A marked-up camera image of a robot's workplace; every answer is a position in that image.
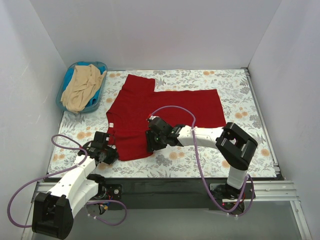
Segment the red t shirt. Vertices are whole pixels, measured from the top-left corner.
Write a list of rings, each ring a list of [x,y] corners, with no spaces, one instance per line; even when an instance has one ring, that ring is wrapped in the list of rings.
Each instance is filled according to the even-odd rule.
[[[217,90],[155,91],[155,80],[128,75],[106,112],[108,134],[116,138],[120,161],[149,157],[146,130],[148,116],[156,112],[171,126],[193,122],[200,128],[226,125]]]

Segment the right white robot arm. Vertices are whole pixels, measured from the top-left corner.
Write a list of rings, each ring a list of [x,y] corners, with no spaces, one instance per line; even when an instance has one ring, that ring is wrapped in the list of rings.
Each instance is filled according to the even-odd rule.
[[[258,143],[237,124],[228,122],[224,127],[217,128],[191,127],[184,124],[171,126],[162,118],[152,116],[148,120],[145,134],[149,153],[167,146],[187,147],[194,144],[219,150],[230,165],[226,181],[227,195],[237,199],[245,192],[243,184]]]

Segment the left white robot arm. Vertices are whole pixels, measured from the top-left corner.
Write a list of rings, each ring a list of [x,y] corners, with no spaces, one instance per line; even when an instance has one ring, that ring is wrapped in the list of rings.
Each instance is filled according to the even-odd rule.
[[[34,233],[64,240],[72,230],[75,216],[88,201],[98,201],[103,214],[109,200],[121,199],[122,185],[92,173],[99,163],[112,164],[118,159],[117,150],[109,145],[114,141],[112,135],[97,131],[93,140],[80,148],[74,168],[48,192],[35,197],[31,226]]]

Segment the blue plastic basket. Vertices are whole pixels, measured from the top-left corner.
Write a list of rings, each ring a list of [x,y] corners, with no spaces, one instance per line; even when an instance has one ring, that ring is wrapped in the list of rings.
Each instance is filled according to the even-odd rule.
[[[107,65],[103,62],[100,62],[100,61],[77,61],[77,62],[73,63],[72,65],[70,65],[64,75],[64,78],[62,80],[62,83],[59,87],[59,90],[58,90],[58,93],[57,93],[56,99],[55,99],[57,107],[60,108],[62,111],[70,112],[65,106],[63,106],[63,103],[61,102],[61,97],[62,97],[64,90],[67,88],[69,82],[72,79],[75,66],[89,66],[90,64],[92,64],[96,68],[98,68],[101,74],[103,72],[108,71]],[[107,76],[105,76],[103,78],[102,83],[101,83],[101,87],[95,93],[95,95],[90,99],[90,101],[87,103],[85,108],[79,112],[80,114],[92,113],[98,109],[98,107],[100,106],[101,99],[102,99],[106,78],[107,78]]]

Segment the beige t shirt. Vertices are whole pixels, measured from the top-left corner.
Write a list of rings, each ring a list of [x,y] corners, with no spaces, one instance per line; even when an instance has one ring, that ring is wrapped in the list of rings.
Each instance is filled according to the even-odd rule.
[[[71,81],[62,93],[60,101],[70,112],[79,113],[102,85],[102,80],[107,71],[101,72],[97,67],[77,65]]]

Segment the blue t shirt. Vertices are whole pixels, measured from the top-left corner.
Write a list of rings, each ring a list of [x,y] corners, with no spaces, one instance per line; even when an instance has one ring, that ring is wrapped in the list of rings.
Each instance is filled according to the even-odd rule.
[[[100,62],[100,61],[78,61],[78,62],[72,64],[67,69],[65,76],[64,76],[64,79],[63,79],[62,90],[64,91],[67,88],[69,82],[71,81],[72,76],[74,74],[75,66],[89,66],[90,64],[97,67],[99,69],[101,75],[103,74],[103,72],[108,71],[107,65],[104,64],[103,62]],[[97,92],[94,94],[94,96],[87,103],[87,105],[84,108],[84,111],[87,109],[93,110],[93,109],[98,108],[98,106],[100,104],[101,96],[102,96],[102,88],[103,88],[103,84],[104,84],[105,79],[106,79],[106,77],[103,78],[99,90],[97,90]]]

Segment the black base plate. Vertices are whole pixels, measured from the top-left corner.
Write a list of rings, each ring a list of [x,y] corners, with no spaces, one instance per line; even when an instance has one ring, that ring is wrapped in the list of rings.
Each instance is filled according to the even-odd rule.
[[[224,178],[104,178],[91,174],[90,180],[98,183],[98,193],[92,201],[105,201],[109,210],[122,207],[112,201],[120,201],[127,209],[230,209],[227,201],[240,201],[254,197],[253,185],[248,182],[244,192],[228,187]]]

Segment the aluminium rail frame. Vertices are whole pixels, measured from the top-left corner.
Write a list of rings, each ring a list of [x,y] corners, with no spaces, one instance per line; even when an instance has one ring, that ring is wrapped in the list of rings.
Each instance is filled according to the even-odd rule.
[[[278,160],[276,158],[269,133],[267,131],[265,121],[263,119],[261,109],[253,88],[251,81],[251,75],[246,67],[240,69],[240,75],[244,78],[244,82],[247,84],[250,93],[250,99],[254,102],[254,110],[257,116],[257,121],[260,123],[261,130],[263,131],[264,139],[271,153],[273,168],[276,172],[274,178],[253,178],[253,181],[247,181],[253,186],[254,196],[249,201],[261,201],[261,202],[289,202],[291,211],[294,215],[294,221],[298,228],[299,235],[303,240],[310,240],[311,233],[307,225],[304,213],[302,211],[300,198],[294,183],[291,180],[286,180],[280,170]]]

